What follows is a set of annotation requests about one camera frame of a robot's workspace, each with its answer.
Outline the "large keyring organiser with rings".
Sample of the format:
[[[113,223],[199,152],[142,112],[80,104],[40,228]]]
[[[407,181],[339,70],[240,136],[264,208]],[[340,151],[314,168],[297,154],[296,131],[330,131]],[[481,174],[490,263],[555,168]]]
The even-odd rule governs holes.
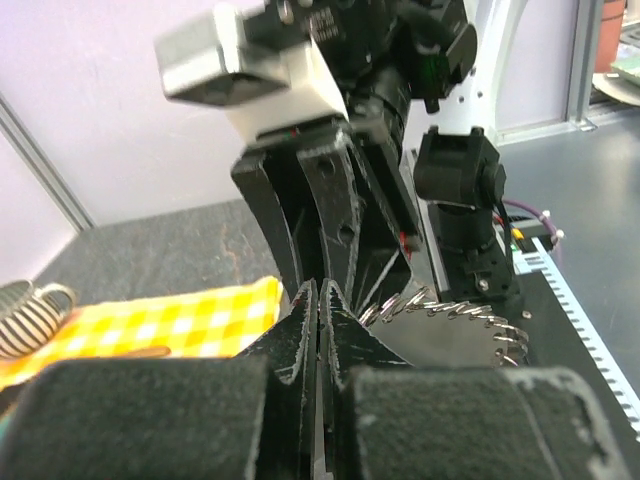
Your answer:
[[[491,306],[439,301],[427,286],[370,305],[359,322],[421,368],[516,367],[528,353],[527,333]]]

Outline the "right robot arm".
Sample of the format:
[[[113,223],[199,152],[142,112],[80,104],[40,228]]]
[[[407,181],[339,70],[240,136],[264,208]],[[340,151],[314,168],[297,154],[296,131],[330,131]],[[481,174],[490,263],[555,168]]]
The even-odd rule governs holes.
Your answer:
[[[248,148],[231,176],[286,291],[337,283],[362,313],[401,293],[425,250],[446,302],[520,306],[495,147],[497,92],[521,1],[472,26],[458,1],[405,1],[398,40],[347,96],[351,121],[316,120]]]

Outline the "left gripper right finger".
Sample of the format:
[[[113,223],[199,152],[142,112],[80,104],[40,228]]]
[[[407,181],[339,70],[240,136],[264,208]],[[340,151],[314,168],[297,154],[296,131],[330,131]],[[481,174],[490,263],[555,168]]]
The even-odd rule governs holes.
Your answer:
[[[633,443],[564,367],[419,369],[319,296],[325,458],[337,479],[629,479]]]

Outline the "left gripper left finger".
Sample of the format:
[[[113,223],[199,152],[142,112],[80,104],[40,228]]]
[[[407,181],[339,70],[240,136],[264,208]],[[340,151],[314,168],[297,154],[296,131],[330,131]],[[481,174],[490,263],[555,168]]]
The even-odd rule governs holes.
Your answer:
[[[23,389],[5,479],[309,479],[318,291],[230,359],[80,359]]]

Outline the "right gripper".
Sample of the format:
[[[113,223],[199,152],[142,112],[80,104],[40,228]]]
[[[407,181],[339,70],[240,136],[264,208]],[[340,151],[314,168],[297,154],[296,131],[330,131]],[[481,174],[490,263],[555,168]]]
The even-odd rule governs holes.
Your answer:
[[[410,280],[402,238],[420,239],[419,220],[382,125],[329,117],[263,134],[231,177],[290,300],[305,281],[330,279],[351,309],[365,310]]]

